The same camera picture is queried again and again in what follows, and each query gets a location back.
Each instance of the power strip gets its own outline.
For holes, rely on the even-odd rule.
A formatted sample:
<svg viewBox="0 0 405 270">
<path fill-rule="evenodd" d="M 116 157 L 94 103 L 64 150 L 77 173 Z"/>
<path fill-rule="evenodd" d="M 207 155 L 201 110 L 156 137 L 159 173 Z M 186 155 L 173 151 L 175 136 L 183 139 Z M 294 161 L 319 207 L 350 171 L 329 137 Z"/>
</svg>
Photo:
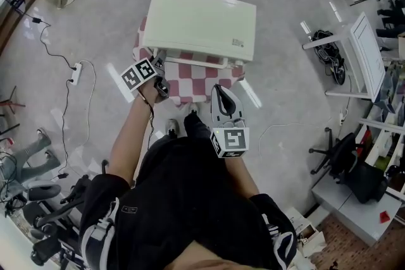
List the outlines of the power strip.
<svg viewBox="0 0 405 270">
<path fill-rule="evenodd" d="M 80 74 L 82 73 L 83 65 L 80 63 L 75 63 L 75 68 L 76 70 L 74 70 L 72 73 L 72 85 L 78 84 L 78 79 L 80 78 Z"/>
</svg>

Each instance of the red and white checkered cloth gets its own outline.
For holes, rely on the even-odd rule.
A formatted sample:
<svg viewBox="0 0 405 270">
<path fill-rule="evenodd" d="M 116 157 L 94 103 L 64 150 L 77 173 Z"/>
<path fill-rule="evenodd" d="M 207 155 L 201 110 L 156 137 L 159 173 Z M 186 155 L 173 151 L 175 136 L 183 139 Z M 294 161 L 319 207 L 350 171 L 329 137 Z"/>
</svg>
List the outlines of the red and white checkered cloth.
<svg viewBox="0 0 405 270">
<path fill-rule="evenodd" d="M 142 46 L 145 24 L 146 17 L 138 29 L 133 55 L 135 61 L 150 58 L 149 53 Z M 182 59 L 193 59 L 193 56 L 196 55 L 198 56 L 197 59 L 201 60 L 201 54 L 170 51 L 169 55 L 178 56 Z M 219 58 L 212 56 L 206 56 L 205 58 L 205 62 L 219 63 L 219 61 Z M 216 83 L 230 88 L 236 81 L 244 78 L 242 66 L 237 66 L 233 69 L 215 69 L 205 66 L 166 62 L 165 72 L 165 77 L 170 84 L 169 96 L 178 106 L 188 102 L 210 101 L 211 90 Z"/>
</svg>

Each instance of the skin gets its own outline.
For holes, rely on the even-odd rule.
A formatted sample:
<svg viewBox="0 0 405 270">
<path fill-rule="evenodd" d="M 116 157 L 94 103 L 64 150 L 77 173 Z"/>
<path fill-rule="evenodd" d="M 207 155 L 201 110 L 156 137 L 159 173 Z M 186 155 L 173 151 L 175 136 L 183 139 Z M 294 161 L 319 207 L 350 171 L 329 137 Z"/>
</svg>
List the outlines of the skin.
<svg viewBox="0 0 405 270">
<path fill-rule="evenodd" d="M 153 79 L 141 87 L 141 92 L 152 107 L 159 102 Z M 150 115 L 149 106 L 140 96 L 137 96 L 111 150 L 107 173 L 120 176 L 131 184 L 139 163 L 140 150 Z M 247 199 L 259 194 L 258 187 L 241 157 L 226 158 L 225 164 L 232 176 L 235 191 Z M 252 269 L 252 267 L 223 260 L 196 241 L 193 241 L 173 262 L 165 267 L 165 270 L 194 269 L 246 270 Z"/>
</svg>

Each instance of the white appliance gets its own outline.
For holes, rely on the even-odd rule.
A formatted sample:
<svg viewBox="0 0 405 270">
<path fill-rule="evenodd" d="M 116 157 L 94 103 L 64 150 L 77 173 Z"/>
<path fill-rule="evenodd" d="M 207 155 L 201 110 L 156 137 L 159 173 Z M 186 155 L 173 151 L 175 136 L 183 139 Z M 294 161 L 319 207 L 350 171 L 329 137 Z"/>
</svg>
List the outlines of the white appliance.
<svg viewBox="0 0 405 270">
<path fill-rule="evenodd" d="M 236 0 L 152 0 L 142 44 L 152 51 L 179 50 L 223 58 L 222 64 L 167 61 L 225 68 L 253 60 L 256 6 Z"/>
</svg>

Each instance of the gray floor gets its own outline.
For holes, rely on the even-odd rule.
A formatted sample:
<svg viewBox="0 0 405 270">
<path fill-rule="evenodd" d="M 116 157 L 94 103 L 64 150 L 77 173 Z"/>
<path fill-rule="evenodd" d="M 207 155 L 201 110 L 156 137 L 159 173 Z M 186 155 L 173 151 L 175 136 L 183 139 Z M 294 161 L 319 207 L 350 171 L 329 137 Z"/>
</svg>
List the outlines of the gray floor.
<svg viewBox="0 0 405 270">
<path fill-rule="evenodd" d="M 251 148 L 245 162 L 262 192 L 268 193 L 282 208 L 294 206 L 304 212 L 312 204 L 310 188 L 318 179 L 309 170 L 321 156 L 309 155 L 312 146 L 325 147 L 324 127 L 336 135 L 339 112 L 347 98 L 327 97 L 324 92 L 333 87 L 325 76 L 324 66 L 313 51 L 303 51 L 301 44 L 308 36 L 300 23 L 305 21 L 314 32 L 338 24 L 331 3 L 344 21 L 354 20 L 365 11 L 373 25 L 378 18 L 378 3 L 370 0 L 349 7 L 350 0 L 241 0 L 257 6 L 256 47 L 254 61 L 246 66 L 246 80 L 259 97 L 257 108 L 240 84 L 232 91 L 244 103 L 247 123 L 251 129 Z M 70 176 L 59 180 L 67 193 L 78 175 L 96 174 L 102 159 L 108 158 L 113 142 L 122 126 L 130 105 L 121 95 L 106 65 L 112 63 L 118 71 L 132 64 L 135 33 L 146 15 L 150 0 L 76 0 L 71 6 L 57 10 L 38 0 L 30 10 L 50 24 L 45 39 L 52 53 L 65 55 L 69 62 L 88 59 L 94 63 L 97 84 L 90 109 L 90 140 L 87 134 L 86 107 L 91 92 L 93 74 L 85 65 L 80 83 L 70 86 L 66 113 L 66 148 L 69 152 Z M 51 137 L 52 150 L 64 161 L 61 144 L 61 115 L 65 108 L 65 81 L 69 70 L 62 59 L 49 57 L 39 42 L 42 26 L 26 21 L 13 34 L 0 58 L 0 82 L 4 95 L 18 86 L 17 120 L 21 127 L 13 134 L 15 149 L 35 139 L 35 130 L 42 126 Z M 349 81 L 342 88 L 348 89 Z M 342 135 L 357 128 L 357 119 L 368 103 L 352 99 Z M 164 132 L 167 118 L 182 120 L 185 110 L 171 101 L 156 107 L 154 126 Z M 202 110 L 202 119 L 209 124 L 209 106 Z M 305 125 L 274 126 L 290 123 Z M 42 154 L 32 159 L 42 161 Z M 52 174 L 43 179 L 52 178 Z"/>
</svg>

